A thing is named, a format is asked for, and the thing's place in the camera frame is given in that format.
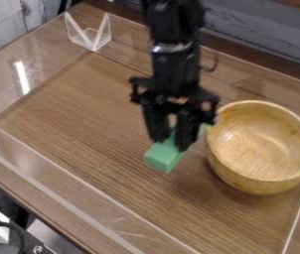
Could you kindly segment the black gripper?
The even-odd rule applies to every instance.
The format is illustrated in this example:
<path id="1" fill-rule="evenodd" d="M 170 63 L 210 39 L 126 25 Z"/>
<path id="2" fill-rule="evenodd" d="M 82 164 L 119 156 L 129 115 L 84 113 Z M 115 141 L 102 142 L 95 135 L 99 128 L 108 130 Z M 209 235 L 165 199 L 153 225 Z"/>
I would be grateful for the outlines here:
<path id="1" fill-rule="evenodd" d="M 198 139 L 201 123 L 213 124 L 220 97 L 201 87 L 201 46 L 154 45 L 153 74 L 131 76 L 131 101 L 141 105 L 150 139 L 162 143 L 173 133 L 170 115 L 177 115 L 175 146 L 185 152 Z"/>

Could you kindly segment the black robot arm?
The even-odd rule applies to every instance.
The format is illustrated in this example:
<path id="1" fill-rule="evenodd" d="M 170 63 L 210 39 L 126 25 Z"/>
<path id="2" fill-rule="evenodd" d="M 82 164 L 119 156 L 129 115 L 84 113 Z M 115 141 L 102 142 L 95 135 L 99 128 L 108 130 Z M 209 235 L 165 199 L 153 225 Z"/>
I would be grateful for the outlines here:
<path id="1" fill-rule="evenodd" d="M 199 32 L 206 9 L 199 0 L 141 0 L 150 29 L 153 74 L 133 76 L 130 101 L 142 107 L 150 139 L 174 139 L 186 151 L 202 124 L 213 124 L 221 98 L 201 87 Z"/>

